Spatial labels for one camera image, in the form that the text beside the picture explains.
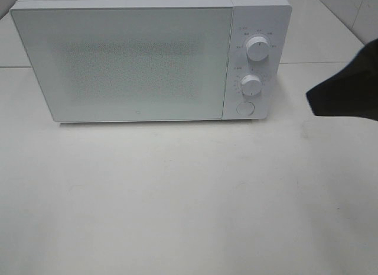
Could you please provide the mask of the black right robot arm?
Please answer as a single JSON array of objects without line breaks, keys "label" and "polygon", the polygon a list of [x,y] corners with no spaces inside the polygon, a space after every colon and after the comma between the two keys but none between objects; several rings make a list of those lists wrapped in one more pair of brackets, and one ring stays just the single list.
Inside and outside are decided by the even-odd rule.
[{"label": "black right robot arm", "polygon": [[321,117],[377,120],[377,40],[367,43],[334,76],[306,93],[312,113]]}]

